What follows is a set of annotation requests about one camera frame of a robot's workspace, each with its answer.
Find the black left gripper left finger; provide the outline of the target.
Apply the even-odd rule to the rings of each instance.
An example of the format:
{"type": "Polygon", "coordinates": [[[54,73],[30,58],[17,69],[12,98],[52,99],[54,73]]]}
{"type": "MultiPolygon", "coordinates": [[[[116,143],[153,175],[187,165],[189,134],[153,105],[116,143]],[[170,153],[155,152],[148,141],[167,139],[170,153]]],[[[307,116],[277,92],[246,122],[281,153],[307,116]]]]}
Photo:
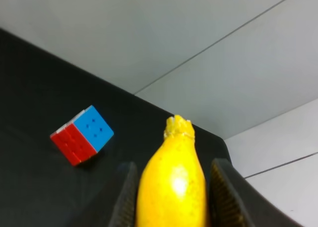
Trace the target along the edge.
{"type": "Polygon", "coordinates": [[[113,186],[118,193],[108,226],[133,227],[138,188],[138,171],[134,162],[120,164],[113,186]]]}

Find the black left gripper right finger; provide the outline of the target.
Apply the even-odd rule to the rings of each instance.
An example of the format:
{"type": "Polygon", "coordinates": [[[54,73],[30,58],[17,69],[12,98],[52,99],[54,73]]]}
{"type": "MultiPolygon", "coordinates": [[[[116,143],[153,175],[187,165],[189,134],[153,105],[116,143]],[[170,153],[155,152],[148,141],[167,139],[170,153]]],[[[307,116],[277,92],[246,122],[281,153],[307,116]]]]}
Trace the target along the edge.
{"type": "Polygon", "coordinates": [[[216,158],[210,169],[210,216],[214,227],[253,227],[251,217],[224,168],[229,162],[216,158]]]}

